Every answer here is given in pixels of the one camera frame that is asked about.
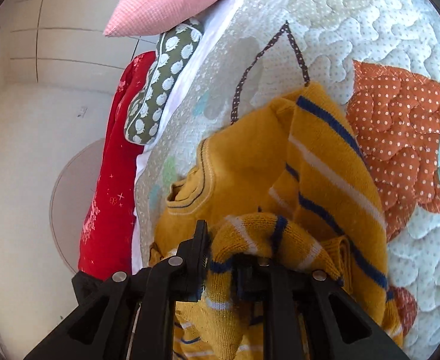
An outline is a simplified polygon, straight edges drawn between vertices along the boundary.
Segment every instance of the polka dot fabric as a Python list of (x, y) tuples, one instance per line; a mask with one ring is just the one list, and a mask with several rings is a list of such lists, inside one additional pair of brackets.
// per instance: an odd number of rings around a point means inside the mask
[(417, 203), (440, 213), (440, 83), (397, 67), (353, 64), (346, 117), (378, 187), (390, 240)]
[(418, 304), (413, 295), (404, 287), (391, 287), (398, 309), (403, 337), (408, 334), (418, 313)]

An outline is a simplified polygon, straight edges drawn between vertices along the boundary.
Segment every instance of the white sheet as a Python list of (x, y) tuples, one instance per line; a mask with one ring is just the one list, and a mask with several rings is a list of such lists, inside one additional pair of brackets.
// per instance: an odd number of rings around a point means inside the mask
[[(203, 61), (228, 28), (233, 15), (242, 6), (244, 0), (220, 0), (216, 5), (209, 8), (206, 14), (205, 20), (205, 32), (198, 45), (197, 50), (193, 54), (192, 58), (180, 73), (174, 88), (171, 91), (167, 104), (163, 110), (162, 117), (160, 119), (159, 130), (155, 141), (146, 145), (144, 152), (137, 157), (137, 175), (135, 182), (145, 170), (147, 161), (149, 160), (151, 150), (155, 147), (160, 137), (162, 136), (165, 128), (174, 114), (178, 106), (182, 103), (183, 99), (190, 89), (193, 79), (197, 74), (198, 69), (202, 65)], [(143, 268), (142, 253), (140, 251), (140, 227), (138, 219), (135, 221), (133, 237), (132, 237), (132, 273), (137, 273)]]

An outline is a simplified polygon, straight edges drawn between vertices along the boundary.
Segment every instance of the red cloth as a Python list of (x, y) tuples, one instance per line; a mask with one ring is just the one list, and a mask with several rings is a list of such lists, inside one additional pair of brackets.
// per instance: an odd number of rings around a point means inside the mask
[(125, 140), (128, 105), (145, 85), (155, 52), (139, 55), (123, 72), (107, 124), (97, 188), (80, 239), (79, 270), (106, 280), (117, 271), (132, 273), (136, 158), (143, 146)]

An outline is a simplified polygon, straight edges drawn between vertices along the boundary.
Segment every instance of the wall outlet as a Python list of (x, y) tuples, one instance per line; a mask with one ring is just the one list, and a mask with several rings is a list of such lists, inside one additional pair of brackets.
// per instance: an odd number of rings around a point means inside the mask
[(85, 112), (87, 112), (87, 107), (80, 107), (79, 112), (77, 113), (77, 117), (84, 117)]

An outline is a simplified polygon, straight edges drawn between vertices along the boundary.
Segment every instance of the green fabric with white hedgehog print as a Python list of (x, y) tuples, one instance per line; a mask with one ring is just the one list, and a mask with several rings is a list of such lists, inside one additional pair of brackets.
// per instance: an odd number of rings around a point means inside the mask
[(197, 49), (203, 26), (194, 17), (160, 35), (157, 59), (147, 74), (145, 86), (128, 108), (125, 138), (138, 145), (152, 143), (163, 108), (183, 67)]

